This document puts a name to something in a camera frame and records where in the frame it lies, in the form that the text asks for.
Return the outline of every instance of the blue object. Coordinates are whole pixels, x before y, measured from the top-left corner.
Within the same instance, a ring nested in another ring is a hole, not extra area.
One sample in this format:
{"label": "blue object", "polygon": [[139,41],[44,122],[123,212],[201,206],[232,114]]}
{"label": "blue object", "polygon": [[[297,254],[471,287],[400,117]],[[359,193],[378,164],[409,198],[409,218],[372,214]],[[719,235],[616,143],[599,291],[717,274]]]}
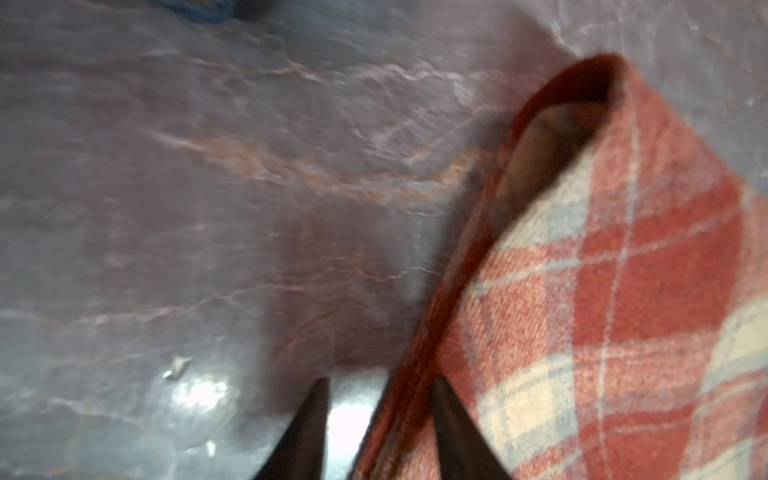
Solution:
{"label": "blue object", "polygon": [[237,0],[154,0],[193,22],[221,23],[232,16]]}

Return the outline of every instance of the white debris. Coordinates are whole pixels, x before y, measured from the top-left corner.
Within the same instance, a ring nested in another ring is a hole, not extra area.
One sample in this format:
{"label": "white debris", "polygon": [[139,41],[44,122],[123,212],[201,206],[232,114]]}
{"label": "white debris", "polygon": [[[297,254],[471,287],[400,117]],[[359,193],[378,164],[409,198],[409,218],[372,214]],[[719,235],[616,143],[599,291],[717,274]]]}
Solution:
{"label": "white debris", "polygon": [[213,458],[216,456],[216,442],[213,440],[208,440],[205,442],[205,450],[208,452],[208,457]]}
{"label": "white debris", "polygon": [[185,356],[175,356],[170,361],[170,370],[163,374],[164,379],[178,380],[184,374],[184,370],[187,369],[187,364],[192,360]]}

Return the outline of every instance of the plaid pattern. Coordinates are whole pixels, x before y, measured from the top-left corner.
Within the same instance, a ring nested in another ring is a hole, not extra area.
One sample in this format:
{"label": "plaid pattern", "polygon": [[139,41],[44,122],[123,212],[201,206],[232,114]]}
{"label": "plaid pattern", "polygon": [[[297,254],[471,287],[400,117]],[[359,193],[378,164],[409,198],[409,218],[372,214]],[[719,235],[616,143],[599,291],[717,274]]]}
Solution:
{"label": "plaid pattern", "polygon": [[[575,102],[607,105],[600,127],[521,193],[543,161],[515,159],[523,132]],[[355,478],[439,477],[438,371],[518,480],[768,478],[766,202],[617,56],[558,76],[512,133]]]}

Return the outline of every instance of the gray marble countertop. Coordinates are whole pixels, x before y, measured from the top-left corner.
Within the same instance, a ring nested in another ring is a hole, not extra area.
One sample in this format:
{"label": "gray marble countertop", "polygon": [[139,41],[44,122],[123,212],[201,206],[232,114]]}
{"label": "gray marble countertop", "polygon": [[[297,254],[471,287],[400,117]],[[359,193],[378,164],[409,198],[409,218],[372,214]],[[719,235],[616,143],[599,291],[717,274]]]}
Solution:
{"label": "gray marble countertop", "polygon": [[246,479],[324,375],[345,478],[485,159],[597,51],[768,192],[765,2],[0,2],[0,478]]}

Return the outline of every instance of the dark pointed object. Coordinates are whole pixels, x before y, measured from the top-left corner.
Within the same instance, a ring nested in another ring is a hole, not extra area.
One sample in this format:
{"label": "dark pointed object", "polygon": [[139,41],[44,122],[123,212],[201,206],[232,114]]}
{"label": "dark pointed object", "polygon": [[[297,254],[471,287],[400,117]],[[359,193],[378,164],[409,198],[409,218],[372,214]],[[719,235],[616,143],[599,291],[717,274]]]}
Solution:
{"label": "dark pointed object", "polygon": [[444,376],[432,384],[429,403],[442,480],[510,479]]}
{"label": "dark pointed object", "polygon": [[253,480],[319,480],[328,418],[328,379],[317,380]]}

